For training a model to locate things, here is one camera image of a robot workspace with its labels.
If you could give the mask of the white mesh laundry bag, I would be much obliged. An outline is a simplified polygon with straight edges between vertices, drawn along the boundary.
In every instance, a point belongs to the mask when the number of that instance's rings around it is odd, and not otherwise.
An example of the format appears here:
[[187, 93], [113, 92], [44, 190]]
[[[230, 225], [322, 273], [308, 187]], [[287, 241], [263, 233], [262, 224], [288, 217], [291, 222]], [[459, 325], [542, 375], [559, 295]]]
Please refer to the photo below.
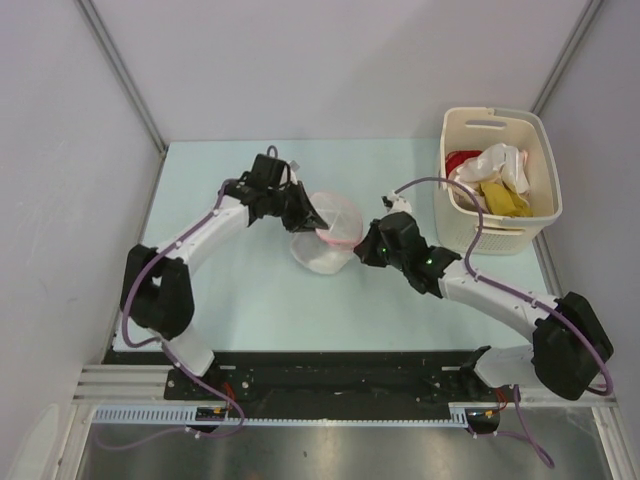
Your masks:
[[362, 215], [354, 203], [336, 193], [316, 192], [310, 200], [328, 228], [294, 234], [290, 251], [308, 270], [334, 275], [351, 259], [363, 238]]

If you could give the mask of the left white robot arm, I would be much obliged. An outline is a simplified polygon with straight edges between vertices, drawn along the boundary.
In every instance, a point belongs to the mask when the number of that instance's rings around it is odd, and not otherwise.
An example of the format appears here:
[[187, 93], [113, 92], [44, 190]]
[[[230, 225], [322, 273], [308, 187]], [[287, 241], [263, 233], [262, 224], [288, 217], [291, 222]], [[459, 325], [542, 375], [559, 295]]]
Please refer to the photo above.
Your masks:
[[197, 398], [214, 397], [220, 374], [213, 350], [193, 326], [192, 276], [223, 242], [264, 217], [290, 233], [327, 230], [290, 163], [259, 154], [252, 168], [223, 181], [206, 214], [172, 239], [129, 250], [120, 299], [121, 335], [130, 348], [162, 346], [171, 362], [189, 372], [186, 387]]

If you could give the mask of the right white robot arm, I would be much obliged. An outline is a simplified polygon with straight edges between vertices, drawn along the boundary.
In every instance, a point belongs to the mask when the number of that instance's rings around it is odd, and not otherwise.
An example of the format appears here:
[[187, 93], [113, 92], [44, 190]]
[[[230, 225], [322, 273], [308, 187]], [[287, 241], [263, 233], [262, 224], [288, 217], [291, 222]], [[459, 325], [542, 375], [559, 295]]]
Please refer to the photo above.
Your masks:
[[536, 295], [472, 273], [458, 253], [428, 245], [406, 212], [372, 221], [354, 253], [367, 266], [397, 269], [418, 293], [471, 307], [527, 340], [525, 346], [481, 347], [472, 354], [461, 376], [469, 399], [484, 401], [507, 385], [541, 385], [571, 401], [598, 391], [592, 383], [614, 349], [584, 296]]

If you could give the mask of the cream plastic laundry basket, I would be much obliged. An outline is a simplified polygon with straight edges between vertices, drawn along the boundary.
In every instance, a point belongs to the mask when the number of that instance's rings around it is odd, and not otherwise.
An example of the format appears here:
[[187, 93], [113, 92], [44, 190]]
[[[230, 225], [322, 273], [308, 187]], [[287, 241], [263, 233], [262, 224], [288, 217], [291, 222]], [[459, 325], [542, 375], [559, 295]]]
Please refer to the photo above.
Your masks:
[[443, 119], [434, 192], [437, 236], [464, 252], [525, 249], [563, 210], [555, 160], [544, 126], [532, 113], [456, 107]]

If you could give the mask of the red garment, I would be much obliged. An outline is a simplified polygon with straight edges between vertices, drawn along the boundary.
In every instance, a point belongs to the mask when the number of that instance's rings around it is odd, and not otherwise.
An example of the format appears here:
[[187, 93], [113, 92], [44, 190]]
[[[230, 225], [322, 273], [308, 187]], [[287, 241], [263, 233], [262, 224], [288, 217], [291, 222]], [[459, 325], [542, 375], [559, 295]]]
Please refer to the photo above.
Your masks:
[[452, 171], [461, 166], [465, 161], [477, 158], [481, 150], [456, 150], [451, 151], [445, 157], [445, 173], [449, 176]]

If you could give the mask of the yellow garment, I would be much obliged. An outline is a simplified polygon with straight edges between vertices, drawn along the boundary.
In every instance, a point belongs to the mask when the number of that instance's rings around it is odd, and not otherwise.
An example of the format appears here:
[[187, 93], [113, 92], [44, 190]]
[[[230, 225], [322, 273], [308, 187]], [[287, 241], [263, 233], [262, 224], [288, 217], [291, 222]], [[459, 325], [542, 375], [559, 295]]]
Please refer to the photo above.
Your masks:
[[510, 218], [533, 216], [528, 202], [502, 184], [483, 182], [479, 187], [487, 209], [492, 215]]

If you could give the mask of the white crumpled garment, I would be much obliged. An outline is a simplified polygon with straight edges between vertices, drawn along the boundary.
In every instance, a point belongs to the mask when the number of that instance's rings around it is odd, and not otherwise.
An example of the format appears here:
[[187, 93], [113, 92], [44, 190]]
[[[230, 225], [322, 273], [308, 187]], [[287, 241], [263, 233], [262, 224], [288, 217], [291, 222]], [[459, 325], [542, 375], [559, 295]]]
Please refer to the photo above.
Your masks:
[[449, 184], [456, 204], [468, 211], [476, 210], [474, 202], [466, 193], [469, 190], [483, 212], [491, 214], [479, 185], [483, 182], [493, 182], [507, 187], [525, 199], [530, 206], [531, 187], [525, 173], [527, 161], [528, 153], [515, 146], [498, 143], [488, 147], [477, 158], [465, 161], [447, 176], [449, 180], [457, 183]]

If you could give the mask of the aluminium frame rail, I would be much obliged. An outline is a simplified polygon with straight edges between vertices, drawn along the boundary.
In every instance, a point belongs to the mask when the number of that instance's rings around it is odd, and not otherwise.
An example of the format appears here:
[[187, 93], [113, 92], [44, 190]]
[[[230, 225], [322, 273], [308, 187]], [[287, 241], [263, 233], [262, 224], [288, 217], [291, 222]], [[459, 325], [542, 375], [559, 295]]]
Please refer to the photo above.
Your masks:
[[166, 365], [87, 365], [80, 374], [76, 404], [152, 404], [164, 401], [171, 367]]

